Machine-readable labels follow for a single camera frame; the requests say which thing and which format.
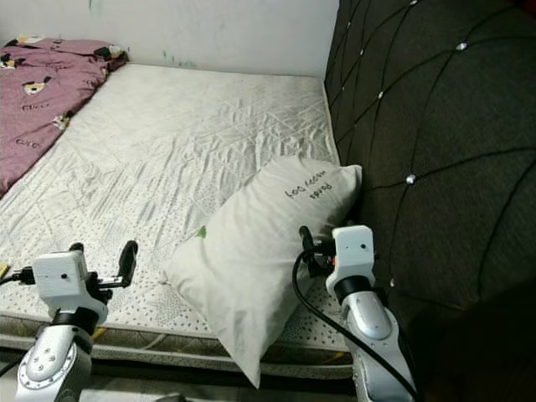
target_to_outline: pink blanket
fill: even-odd
[[[19,37],[2,48],[0,198],[125,60],[120,48],[94,40]]]

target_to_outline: floor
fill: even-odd
[[[13,368],[0,379],[2,402],[14,400],[17,390],[16,369]],[[187,401],[255,401],[268,402],[284,400],[285,402],[355,402],[355,397],[340,394],[318,394],[273,389],[252,389],[225,387],[202,384],[185,384],[171,381],[153,381],[148,379],[114,378],[93,376],[90,384],[82,392],[80,401],[149,402],[170,394],[180,393]]]

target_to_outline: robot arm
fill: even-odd
[[[359,401],[404,401],[414,398],[399,379],[378,362],[372,349],[415,391],[410,368],[399,348],[399,325],[373,291],[374,242],[366,226],[338,228],[333,240],[314,245],[307,227],[300,228],[305,250],[321,251],[333,257],[334,269],[326,280],[327,291],[338,299],[343,309],[343,322],[351,335],[363,343],[359,347],[346,339],[353,357],[353,380]],[[309,271],[318,273],[316,261],[306,260]]]
[[[91,371],[91,334],[106,320],[111,287],[131,283],[137,243],[129,241],[121,253],[117,276],[99,279],[87,272],[83,246],[41,255],[33,263],[39,297],[53,319],[18,368],[17,401],[76,401]]]

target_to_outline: white mattress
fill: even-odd
[[[214,338],[204,320],[159,282],[160,264],[272,157],[296,152],[338,162],[319,79],[129,64],[111,75],[0,200],[0,261],[19,268],[81,241],[88,269],[111,275],[122,246],[134,239],[140,245],[134,281],[115,291],[105,327]],[[322,284],[312,299],[337,316],[338,304]],[[3,286],[0,314],[49,320],[32,286]],[[326,331],[299,308],[278,343],[345,350],[343,340]],[[28,346],[22,336],[0,340]],[[126,358],[120,347],[95,352]],[[194,362],[185,364],[206,367],[188,358]]]

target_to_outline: pillow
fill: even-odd
[[[164,264],[167,281],[204,316],[255,387],[260,358],[298,304],[291,283],[302,251],[298,229],[305,224],[313,237],[330,238],[360,183],[360,166],[278,157]],[[305,271],[300,280],[306,290]]]

